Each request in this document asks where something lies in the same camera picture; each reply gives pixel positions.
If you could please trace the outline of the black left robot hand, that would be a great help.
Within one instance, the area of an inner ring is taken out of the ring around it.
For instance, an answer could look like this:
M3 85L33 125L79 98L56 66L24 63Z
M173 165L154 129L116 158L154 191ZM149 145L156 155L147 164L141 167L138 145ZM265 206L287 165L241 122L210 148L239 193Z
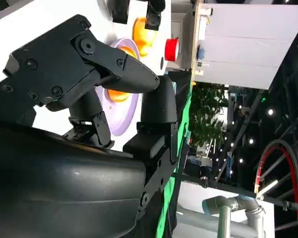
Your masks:
M145 0L147 2L147 14L145 28L158 31L161 24L161 13L165 10L165 0ZM127 24L129 16L130 0L108 0L107 7L112 21Z

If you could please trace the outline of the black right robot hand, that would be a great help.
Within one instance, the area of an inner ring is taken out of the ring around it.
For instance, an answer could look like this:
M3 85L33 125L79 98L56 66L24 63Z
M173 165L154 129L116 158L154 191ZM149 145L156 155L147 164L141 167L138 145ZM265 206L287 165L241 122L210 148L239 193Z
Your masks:
M9 56L0 82L0 238L119 238L177 165L168 76L98 41L75 15ZM95 88L142 94L114 151Z

